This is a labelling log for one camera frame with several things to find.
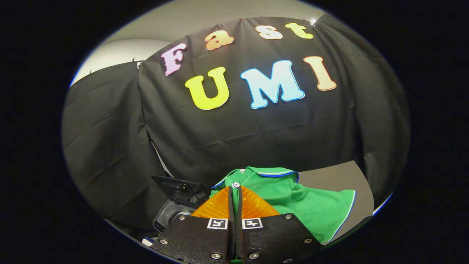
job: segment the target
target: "colorful foam letter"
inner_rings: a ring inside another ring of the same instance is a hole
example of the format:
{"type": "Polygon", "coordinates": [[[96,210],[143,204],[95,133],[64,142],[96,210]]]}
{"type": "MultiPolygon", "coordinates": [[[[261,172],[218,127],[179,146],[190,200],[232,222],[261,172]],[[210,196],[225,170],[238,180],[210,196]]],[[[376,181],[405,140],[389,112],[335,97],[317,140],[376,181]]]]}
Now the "colorful foam letter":
{"type": "Polygon", "coordinates": [[[318,89],[321,91],[332,90],[337,87],[337,83],[331,80],[329,73],[324,67],[323,58],[319,56],[310,56],[303,59],[313,68],[314,74],[318,79],[318,89]]]}
{"type": "Polygon", "coordinates": [[[228,32],[224,30],[215,31],[207,37],[205,37],[205,48],[208,50],[215,50],[221,46],[231,44],[235,39],[228,35],[228,32]]]}
{"type": "Polygon", "coordinates": [[[313,38],[313,35],[311,35],[309,33],[305,33],[303,31],[303,30],[306,29],[305,27],[300,26],[297,23],[286,24],[285,27],[288,27],[291,30],[293,30],[293,32],[300,38],[303,38],[303,39],[312,39],[313,38]]]}
{"type": "Polygon", "coordinates": [[[186,48],[187,48],[186,43],[181,43],[161,55],[161,58],[165,60],[165,65],[166,65],[165,75],[166,76],[170,75],[171,73],[181,68],[181,66],[176,63],[176,60],[182,61],[181,49],[186,49],[186,48]]]}
{"type": "Polygon", "coordinates": [[[272,78],[269,79],[258,69],[249,69],[241,74],[248,82],[252,95],[251,108],[266,107],[268,101],[262,97],[261,91],[274,103],[279,100],[279,88],[282,87],[283,101],[293,101],[304,97],[291,70],[291,61],[283,60],[272,65],[272,78]]]}
{"type": "Polygon", "coordinates": [[[277,29],[272,26],[257,26],[256,30],[259,33],[259,36],[263,37],[264,39],[281,39],[283,38],[282,33],[276,31],[277,29]]]}
{"type": "Polygon", "coordinates": [[[207,73],[208,76],[213,77],[218,90],[217,96],[213,98],[207,98],[205,95],[204,86],[202,85],[204,77],[202,75],[195,76],[186,82],[186,87],[189,88],[192,100],[198,108],[211,110],[222,106],[228,100],[228,86],[223,76],[225,70],[223,67],[218,67],[207,73]]]}

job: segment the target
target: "orange letter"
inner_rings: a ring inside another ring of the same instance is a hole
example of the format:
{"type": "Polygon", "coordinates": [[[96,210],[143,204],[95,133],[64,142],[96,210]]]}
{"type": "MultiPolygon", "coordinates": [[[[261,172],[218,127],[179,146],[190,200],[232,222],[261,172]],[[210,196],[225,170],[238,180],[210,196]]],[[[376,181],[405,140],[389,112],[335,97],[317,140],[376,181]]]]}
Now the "orange letter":
{"type": "Polygon", "coordinates": [[[205,37],[205,41],[207,42],[205,48],[208,50],[215,50],[221,46],[231,44],[233,40],[234,38],[230,37],[230,35],[228,35],[228,32],[224,30],[215,31],[214,33],[211,33],[210,35],[205,37]]]}
{"type": "Polygon", "coordinates": [[[306,29],[305,27],[300,26],[297,23],[286,24],[285,27],[288,27],[291,30],[293,30],[293,32],[300,38],[303,38],[303,39],[312,39],[313,38],[313,35],[311,35],[309,33],[307,34],[303,31],[303,30],[306,29]]]}
{"type": "Polygon", "coordinates": [[[332,90],[337,87],[337,83],[331,80],[329,73],[324,67],[323,58],[319,56],[310,56],[303,59],[313,68],[316,78],[318,78],[318,89],[321,91],[332,90]]]}
{"type": "Polygon", "coordinates": [[[256,30],[259,33],[259,36],[264,39],[281,39],[283,38],[282,33],[276,31],[277,29],[272,26],[257,26],[256,30]]]}

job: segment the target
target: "peach letter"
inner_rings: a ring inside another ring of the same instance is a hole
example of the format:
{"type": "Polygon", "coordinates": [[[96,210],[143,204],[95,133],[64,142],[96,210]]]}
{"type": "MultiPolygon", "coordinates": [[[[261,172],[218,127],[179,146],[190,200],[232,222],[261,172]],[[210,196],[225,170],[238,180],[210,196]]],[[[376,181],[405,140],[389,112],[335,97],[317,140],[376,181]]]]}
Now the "peach letter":
{"type": "Polygon", "coordinates": [[[323,58],[319,56],[310,56],[303,59],[313,68],[314,74],[318,79],[318,89],[321,91],[332,90],[337,87],[337,83],[331,80],[329,73],[324,67],[323,58]]]}
{"type": "Polygon", "coordinates": [[[257,26],[256,30],[259,33],[259,36],[264,39],[281,39],[283,38],[282,33],[276,31],[277,29],[272,26],[257,26]]]}
{"type": "Polygon", "coordinates": [[[303,31],[303,30],[306,29],[305,27],[300,26],[297,23],[286,24],[285,27],[288,27],[291,30],[293,30],[293,32],[300,38],[303,38],[303,39],[312,39],[313,38],[313,35],[311,35],[309,33],[305,33],[303,31]]]}
{"type": "Polygon", "coordinates": [[[182,51],[180,51],[180,49],[186,49],[186,48],[187,48],[186,43],[181,43],[161,55],[161,58],[165,60],[165,65],[166,65],[165,75],[166,76],[170,75],[171,73],[181,68],[181,66],[176,63],[176,60],[182,61],[182,51]]]}
{"type": "Polygon", "coordinates": [[[215,31],[214,33],[211,33],[210,35],[205,37],[205,41],[207,42],[207,44],[205,45],[206,49],[215,50],[221,46],[231,44],[231,42],[234,41],[234,38],[230,37],[230,35],[228,35],[228,32],[220,30],[215,31]]]}
{"type": "Polygon", "coordinates": [[[198,108],[211,110],[222,106],[228,100],[229,91],[227,82],[223,76],[224,72],[225,68],[218,67],[209,71],[207,74],[213,78],[218,90],[217,96],[213,98],[207,98],[207,95],[205,95],[204,86],[202,85],[204,77],[202,75],[195,76],[186,82],[186,87],[189,88],[192,100],[198,108]]]}

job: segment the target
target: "yellow letter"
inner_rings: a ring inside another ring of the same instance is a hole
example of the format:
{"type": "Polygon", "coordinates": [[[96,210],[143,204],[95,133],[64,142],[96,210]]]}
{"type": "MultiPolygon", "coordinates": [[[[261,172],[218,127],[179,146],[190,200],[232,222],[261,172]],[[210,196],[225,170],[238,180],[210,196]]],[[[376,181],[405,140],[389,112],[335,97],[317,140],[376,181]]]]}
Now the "yellow letter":
{"type": "Polygon", "coordinates": [[[213,98],[207,98],[207,95],[205,95],[204,86],[202,85],[202,81],[204,80],[203,76],[195,76],[186,82],[186,87],[189,88],[192,100],[198,108],[211,110],[222,106],[228,100],[229,91],[227,82],[223,76],[224,72],[225,68],[218,67],[209,71],[207,74],[213,77],[218,90],[217,96],[213,98]]]}
{"type": "Polygon", "coordinates": [[[312,39],[313,38],[313,35],[309,34],[309,33],[305,33],[303,30],[305,30],[306,28],[303,27],[303,26],[300,26],[298,25],[297,23],[290,23],[290,24],[286,24],[285,27],[288,27],[290,28],[291,30],[293,30],[293,32],[298,36],[298,37],[301,37],[303,39],[312,39]]]}
{"type": "Polygon", "coordinates": [[[228,32],[224,30],[215,31],[214,33],[211,33],[210,35],[205,37],[205,41],[207,42],[205,48],[208,50],[215,50],[221,46],[231,44],[233,40],[234,38],[230,37],[230,35],[228,35],[228,32]]]}
{"type": "Polygon", "coordinates": [[[331,80],[329,73],[324,67],[323,58],[319,56],[310,56],[303,59],[313,68],[316,78],[318,78],[318,89],[321,91],[332,90],[337,87],[337,83],[331,80]]]}
{"type": "Polygon", "coordinates": [[[277,29],[272,26],[257,26],[256,30],[259,33],[259,36],[264,39],[281,39],[283,38],[282,33],[276,31],[277,29]]]}

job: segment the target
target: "blue letter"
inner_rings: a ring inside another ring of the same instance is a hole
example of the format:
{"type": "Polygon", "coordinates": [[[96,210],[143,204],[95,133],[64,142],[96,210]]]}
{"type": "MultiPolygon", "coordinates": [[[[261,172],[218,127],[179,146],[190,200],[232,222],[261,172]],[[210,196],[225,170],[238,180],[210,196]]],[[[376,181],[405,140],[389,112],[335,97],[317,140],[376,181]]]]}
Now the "blue letter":
{"type": "Polygon", "coordinates": [[[279,88],[282,87],[283,101],[293,101],[304,97],[293,76],[292,62],[283,60],[272,65],[272,78],[269,79],[258,69],[249,69],[241,74],[241,78],[248,82],[252,95],[251,108],[259,109],[267,106],[267,100],[262,97],[261,91],[274,103],[279,100],[279,88]]]}

